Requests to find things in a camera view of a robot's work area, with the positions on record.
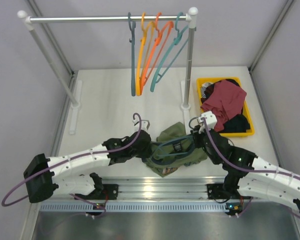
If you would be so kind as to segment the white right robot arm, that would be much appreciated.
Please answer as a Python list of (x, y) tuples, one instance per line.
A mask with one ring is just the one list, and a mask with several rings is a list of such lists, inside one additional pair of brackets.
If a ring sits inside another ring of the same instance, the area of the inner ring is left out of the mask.
[(259, 198), (284, 205), (300, 218), (300, 174), (272, 164), (254, 152), (230, 145), (217, 132), (190, 131), (196, 148), (202, 149), (214, 165), (227, 175), (223, 192), (228, 198)]

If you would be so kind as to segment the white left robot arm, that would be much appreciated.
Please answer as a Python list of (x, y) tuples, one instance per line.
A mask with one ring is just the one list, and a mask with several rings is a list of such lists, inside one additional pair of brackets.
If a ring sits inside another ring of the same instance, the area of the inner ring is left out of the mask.
[(77, 194), (93, 199), (103, 194), (101, 178), (96, 170), (125, 163), (132, 158), (150, 157), (151, 137), (141, 130), (131, 136), (110, 138), (88, 150), (70, 155), (46, 157), (36, 155), (23, 173), (30, 203), (52, 196)]

